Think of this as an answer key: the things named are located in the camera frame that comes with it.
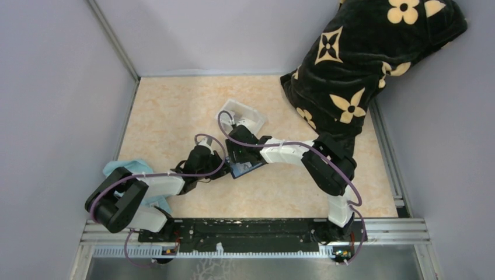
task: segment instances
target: white wall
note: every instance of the white wall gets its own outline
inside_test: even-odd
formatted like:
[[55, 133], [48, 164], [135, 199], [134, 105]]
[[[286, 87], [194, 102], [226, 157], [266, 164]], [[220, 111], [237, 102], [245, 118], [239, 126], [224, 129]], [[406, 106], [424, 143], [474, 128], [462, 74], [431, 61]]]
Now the white wall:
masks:
[[0, 26], [0, 279], [67, 279], [134, 82], [83, 0], [3, 0]]
[[292, 71], [338, 0], [97, 0], [141, 76]]
[[495, 1], [458, 3], [469, 30], [390, 78], [379, 103], [445, 279], [493, 279]]

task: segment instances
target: blue object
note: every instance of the blue object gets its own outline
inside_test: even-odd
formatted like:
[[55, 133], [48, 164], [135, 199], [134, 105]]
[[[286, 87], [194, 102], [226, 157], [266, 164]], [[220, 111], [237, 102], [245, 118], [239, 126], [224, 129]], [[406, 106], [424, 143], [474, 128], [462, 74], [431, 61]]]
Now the blue object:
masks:
[[[125, 167], [127, 170], [132, 172], [132, 174], [141, 174], [141, 173], [153, 173], [153, 169], [142, 159], [134, 159], [134, 160], [117, 160], [113, 162], [107, 163], [105, 167], [103, 168], [103, 174], [105, 177], [108, 177], [113, 170], [115, 170], [117, 167]], [[167, 213], [172, 213], [172, 210], [167, 203], [167, 198], [169, 195], [156, 195], [154, 197], [149, 197], [145, 198], [141, 201], [142, 206], [148, 206], [148, 207], [153, 207], [153, 206], [158, 206], [165, 210]]]

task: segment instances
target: plush black fabric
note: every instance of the plush black fabric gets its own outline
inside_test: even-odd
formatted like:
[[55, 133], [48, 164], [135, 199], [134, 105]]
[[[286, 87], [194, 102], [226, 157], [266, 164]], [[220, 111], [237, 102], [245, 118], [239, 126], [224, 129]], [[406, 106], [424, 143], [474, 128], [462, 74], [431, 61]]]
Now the plush black fabric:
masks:
[[280, 81], [308, 124], [352, 153], [386, 75], [404, 74], [466, 29], [451, 0], [346, 0], [301, 66]]

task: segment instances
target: light blue cloth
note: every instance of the light blue cloth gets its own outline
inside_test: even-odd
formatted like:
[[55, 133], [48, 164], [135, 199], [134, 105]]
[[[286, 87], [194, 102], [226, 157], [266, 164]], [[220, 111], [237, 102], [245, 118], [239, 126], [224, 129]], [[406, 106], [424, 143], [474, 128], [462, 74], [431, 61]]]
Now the light blue cloth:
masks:
[[[105, 177], [108, 177], [113, 170], [116, 170], [118, 167], [125, 167], [127, 170], [132, 172], [133, 174], [141, 174], [141, 173], [153, 173], [153, 169], [142, 159], [135, 159], [135, 160], [117, 160], [114, 162], [109, 162], [105, 167], [103, 168], [103, 174]], [[142, 206], [148, 206], [148, 207], [153, 207], [153, 206], [158, 206], [165, 210], [167, 213], [172, 213], [172, 210], [167, 203], [167, 198], [169, 195], [156, 195], [154, 197], [149, 197], [145, 198], [141, 201]]]

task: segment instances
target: white container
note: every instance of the white container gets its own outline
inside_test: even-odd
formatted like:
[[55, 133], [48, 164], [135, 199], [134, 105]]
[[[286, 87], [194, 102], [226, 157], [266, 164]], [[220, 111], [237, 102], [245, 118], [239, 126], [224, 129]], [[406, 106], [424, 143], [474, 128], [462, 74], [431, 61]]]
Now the white container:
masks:
[[[254, 135], [260, 131], [263, 124], [267, 121], [267, 117], [258, 110], [244, 105], [234, 99], [227, 100], [222, 109], [220, 109], [215, 116], [215, 120], [218, 119], [219, 113], [223, 110], [228, 111], [233, 116], [236, 125], [244, 125]], [[227, 114], [222, 115], [220, 122], [227, 133], [232, 130], [232, 123]]]

